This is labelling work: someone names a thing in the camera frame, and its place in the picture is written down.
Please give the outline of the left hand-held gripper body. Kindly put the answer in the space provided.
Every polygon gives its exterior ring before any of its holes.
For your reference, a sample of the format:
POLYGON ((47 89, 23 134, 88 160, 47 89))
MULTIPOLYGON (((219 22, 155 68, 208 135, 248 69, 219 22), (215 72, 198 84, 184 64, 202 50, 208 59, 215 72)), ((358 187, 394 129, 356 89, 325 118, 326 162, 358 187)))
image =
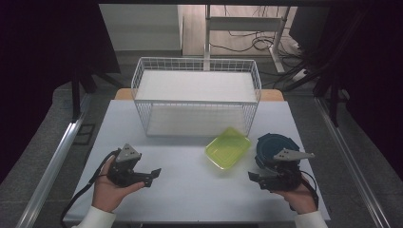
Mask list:
POLYGON ((108 179, 119 187, 128 187, 134 183, 142 182, 134 166, 141 159, 142 154, 126 143, 115 153, 115 160, 109 166, 108 179))

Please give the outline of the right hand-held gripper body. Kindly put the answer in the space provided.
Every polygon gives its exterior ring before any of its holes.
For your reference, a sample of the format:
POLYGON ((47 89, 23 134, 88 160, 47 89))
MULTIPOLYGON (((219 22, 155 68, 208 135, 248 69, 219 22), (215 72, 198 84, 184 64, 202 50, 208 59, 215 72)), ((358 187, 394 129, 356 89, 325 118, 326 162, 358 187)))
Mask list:
POLYGON ((276 170, 271 171, 272 176, 263 177, 263 181, 268 185, 269 191, 293 191, 301 183, 308 189, 312 189, 311 185, 301 175, 299 162, 305 159, 312 159, 316 155, 314 153, 305 153, 291 149, 282 149, 274 156, 274 160, 278 162, 276 170))

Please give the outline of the dark blue round food container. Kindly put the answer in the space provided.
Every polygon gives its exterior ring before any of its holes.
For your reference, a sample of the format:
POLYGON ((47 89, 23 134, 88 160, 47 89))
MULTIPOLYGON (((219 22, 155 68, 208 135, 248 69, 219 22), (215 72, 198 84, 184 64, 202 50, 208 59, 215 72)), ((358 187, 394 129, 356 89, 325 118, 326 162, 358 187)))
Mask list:
POLYGON ((256 164, 259 168, 275 171, 278 162, 274 160, 274 156, 284 148, 299 151, 298 145, 291 138, 283 135, 267 133, 259 137, 255 156, 256 164))

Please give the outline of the yellow-green rectangular food container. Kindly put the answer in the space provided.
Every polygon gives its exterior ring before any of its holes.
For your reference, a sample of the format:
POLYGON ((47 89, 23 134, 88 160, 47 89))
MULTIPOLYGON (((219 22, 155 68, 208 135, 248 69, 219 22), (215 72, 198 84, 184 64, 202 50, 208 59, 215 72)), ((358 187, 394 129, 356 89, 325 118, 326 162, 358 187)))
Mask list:
POLYGON ((228 127, 205 147, 204 152, 218 168, 226 170, 242 158, 251 144, 237 129, 228 127))

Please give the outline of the white wire basket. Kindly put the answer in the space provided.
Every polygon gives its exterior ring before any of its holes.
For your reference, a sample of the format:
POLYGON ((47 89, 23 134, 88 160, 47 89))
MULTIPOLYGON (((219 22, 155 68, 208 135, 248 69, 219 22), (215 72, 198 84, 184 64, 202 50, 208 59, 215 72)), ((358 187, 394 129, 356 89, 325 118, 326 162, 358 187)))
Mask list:
POLYGON ((148 136, 248 135, 261 82, 253 60, 143 57, 131 93, 148 136))

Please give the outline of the person's right hand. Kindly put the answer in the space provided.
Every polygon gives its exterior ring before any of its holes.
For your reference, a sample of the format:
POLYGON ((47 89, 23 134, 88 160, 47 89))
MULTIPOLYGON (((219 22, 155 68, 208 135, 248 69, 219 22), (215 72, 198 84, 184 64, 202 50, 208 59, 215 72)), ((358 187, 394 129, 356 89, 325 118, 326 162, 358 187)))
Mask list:
POLYGON ((311 192, 302 183, 293 191, 275 191, 275 194, 282 196, 299 215, 317 210, 311 192))

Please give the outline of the person's left hand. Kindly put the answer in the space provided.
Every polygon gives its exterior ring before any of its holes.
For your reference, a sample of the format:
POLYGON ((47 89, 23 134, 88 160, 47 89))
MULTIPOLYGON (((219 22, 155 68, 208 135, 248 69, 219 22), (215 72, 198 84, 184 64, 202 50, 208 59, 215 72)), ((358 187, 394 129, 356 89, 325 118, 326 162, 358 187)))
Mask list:
POLYGON ((115 157, 111 156, 104 164, 100 175, 96 178, 91 202, 93 207, 108 213, 112 213, 126 196, 144 187, 143 182, 137 182, 127 187, 116 186, 107 177, 110 165, 114 161, 115 157))

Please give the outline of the black stand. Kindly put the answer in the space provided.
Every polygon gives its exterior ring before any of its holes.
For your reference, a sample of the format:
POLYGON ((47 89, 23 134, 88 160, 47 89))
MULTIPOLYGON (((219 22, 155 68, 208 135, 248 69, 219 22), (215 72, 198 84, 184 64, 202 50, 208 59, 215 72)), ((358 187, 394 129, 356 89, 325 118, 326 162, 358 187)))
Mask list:
POLYGON ((316 78, 318 82, 313 89, 313 95, 315 97, 323 97, 328 89, 331 89, 331 95, 329 99, 329 111, 328 116, 331 123, 338 127, 337 122, 337 106, 339 102, 338 91, 339 91, 339 77, 336 73, 336 67, 338 65, 338 57, 331 57, 326 64, 323 66, 312 69, 308 74, 302 79, 297 80, 290 85, 287 85, 282 91, 291 91, 299 86, 302 86, 316 78))
POLYGON ((72 122, 76 123, 81 114, 84 112, 84 105, 81 102, 80 86, 83 87, 86 94, 92 94, 96 91, 97 86, 93 79, 93 75, 98 76, 107 83, 123 88, 124 85, 116 79, 102 72, 95 66, 78 65, 73 69, 71 75, 71 95, 72 95, 72 122))

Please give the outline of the dark curtain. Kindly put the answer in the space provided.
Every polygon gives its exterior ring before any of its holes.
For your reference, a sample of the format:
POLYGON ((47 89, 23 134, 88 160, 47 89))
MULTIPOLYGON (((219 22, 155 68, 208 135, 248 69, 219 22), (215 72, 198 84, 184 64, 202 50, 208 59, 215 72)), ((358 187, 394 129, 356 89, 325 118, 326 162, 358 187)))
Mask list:
POLYGON ((58 86, 119 71, 98 0, 0 0, 0 183, 58 86))
POLYGON ((403 180, 403 0, 372 0, 337 71, 347 109, 403 180))

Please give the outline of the white cabinet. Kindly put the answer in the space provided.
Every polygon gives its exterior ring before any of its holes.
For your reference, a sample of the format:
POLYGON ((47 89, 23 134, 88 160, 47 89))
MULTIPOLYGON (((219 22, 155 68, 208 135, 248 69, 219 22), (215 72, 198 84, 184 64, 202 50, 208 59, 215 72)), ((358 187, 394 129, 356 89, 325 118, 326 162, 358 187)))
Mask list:
POLYGON ((180 5, 100 4, 116 51, 181 50, 180 5))

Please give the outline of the black floor bracket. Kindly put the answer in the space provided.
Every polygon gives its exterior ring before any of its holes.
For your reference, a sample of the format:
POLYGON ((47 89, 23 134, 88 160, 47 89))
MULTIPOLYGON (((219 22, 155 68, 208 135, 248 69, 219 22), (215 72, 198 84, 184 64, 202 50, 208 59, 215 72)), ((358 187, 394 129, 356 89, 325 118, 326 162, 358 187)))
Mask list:
POLYGON ((91 139, 95 131, 94 123, 82 124, 74 139, 74 145, 90 145, 91 139))

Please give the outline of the aluminium rail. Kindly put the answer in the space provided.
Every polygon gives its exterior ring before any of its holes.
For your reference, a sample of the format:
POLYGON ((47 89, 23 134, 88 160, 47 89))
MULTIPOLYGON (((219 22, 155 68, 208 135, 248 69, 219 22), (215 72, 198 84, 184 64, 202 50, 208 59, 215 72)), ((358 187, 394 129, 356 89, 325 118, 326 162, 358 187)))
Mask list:
POLYGON ((23 214, 17 222, 15 228, 32 228, 37 220, 42 207, 48 197, 48 194, 55 182, 62 165, 67 157, 67 153, 71 148, 76 135, 82 125, 82 122, 88 112, 92 96, 86 94, 80 102, 81 111, 78 119, 74 123, 70 123, 60 140, 48 166, 37 184, 23 214))
POLYGON ((330 111, 325 101, 321 98, 314 98, 314 102, 316 103, 316 106, 322 118, 324 119, 324 122, 326 123, 334 142, 336 143, 337 150, 339 151, 340 156, 347 166, 347 169, 355 183, 359 195, 362 197, 363 202, 367 207, 372 220, 374 221, 374 225, 376 226, 376 228, 392 228, 382 206, 379 203, 379 200, 375 196, 374 191, 370 187, 361 169, 359 168, 353 156, 353 153, 346 143, 341 131, 331 120, 329 116, 330 111))

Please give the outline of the white metal desk frame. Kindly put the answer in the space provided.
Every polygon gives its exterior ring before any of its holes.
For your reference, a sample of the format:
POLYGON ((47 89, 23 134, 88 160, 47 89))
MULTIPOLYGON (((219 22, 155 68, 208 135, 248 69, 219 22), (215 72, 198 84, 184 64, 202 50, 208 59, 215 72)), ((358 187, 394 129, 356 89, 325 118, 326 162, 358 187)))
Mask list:
POLYGON ((283 35, 285 25, 290 12, 286 7, 276 17, 233 17, 233 16, 212 16, 211 6, 205 6, 205 42, 203 57, 209 59, 211 56, 210 33, 212 31, 240 31, 240 32, 272 32, 273 43, 268 45, 268 51, 276 67, 277 73, 284 73, 283 64, 279 58, 278 46, 283 35))

